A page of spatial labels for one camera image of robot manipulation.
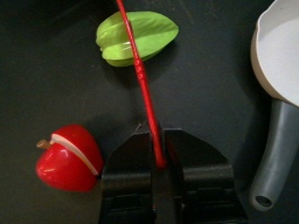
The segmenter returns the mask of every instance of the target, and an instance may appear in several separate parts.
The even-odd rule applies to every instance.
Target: pan handle
[[[250,190],[250,202],[259,211],[277,203],[299,148],[299,108],[274,99],[266,153]]]

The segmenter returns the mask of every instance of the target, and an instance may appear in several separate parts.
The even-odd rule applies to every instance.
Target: red apple
[[[66,191],[86,192],[98,181],[80,158],[59,143],[43,153],[36,173],[47,185]]]
[[[51,143],[43,140],[38,147],[47,149],[36,165],[40,179],[62,190],[91,190],[104,161],[90,132],[78,124],[68,125],[54,131]]]

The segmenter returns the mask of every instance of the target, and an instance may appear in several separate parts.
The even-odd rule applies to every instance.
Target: black surface
[[[298,223],[298,157],[275,208],[248,204],[267,142],[271,99],[248,57],[258,16],[270,0],[126,1],[180,27],[146,62],[162,123],[204,139],[228,157],[251,224]],[[34,167],[36,142],[82,123],[107,157],[146,121],[134,68],[114,68],[95,44],[114,1],[0,1],[0,223],[98,223],[99,185],[90,193],[51,189]]]

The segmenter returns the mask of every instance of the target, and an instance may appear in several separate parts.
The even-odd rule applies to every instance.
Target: green fruit
[[[128,12],[127,17],[134,29],[140,58],[148,60],[174,40],[179,27],[168,17],[151,11]],[[99,25],[96,43],[110,65],[115,67],[134,65],[134,54],[120,12]]]

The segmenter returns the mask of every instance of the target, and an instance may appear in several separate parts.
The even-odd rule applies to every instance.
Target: apple stem
[[[36,147],[40,148],[40,149],[44,149],[44,150],[48,150],[52,145],[51,143],[47,141],[47,140],[42,140],[38,144],[36,144]]]

